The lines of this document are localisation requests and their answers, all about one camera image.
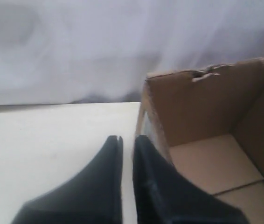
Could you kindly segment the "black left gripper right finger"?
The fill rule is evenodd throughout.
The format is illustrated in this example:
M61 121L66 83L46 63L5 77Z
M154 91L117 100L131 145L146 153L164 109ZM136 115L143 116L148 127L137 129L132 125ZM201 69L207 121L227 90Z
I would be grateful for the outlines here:
M246 224L243 212L201 190L145 135L135 139L133 187L139 224Z

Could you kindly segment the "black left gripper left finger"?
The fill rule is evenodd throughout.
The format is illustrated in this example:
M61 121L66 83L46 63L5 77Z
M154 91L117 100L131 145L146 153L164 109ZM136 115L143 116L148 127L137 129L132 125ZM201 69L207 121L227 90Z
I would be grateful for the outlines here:
M26 202L14 224L121 224L123 139L109 136L88 165L53 191Z

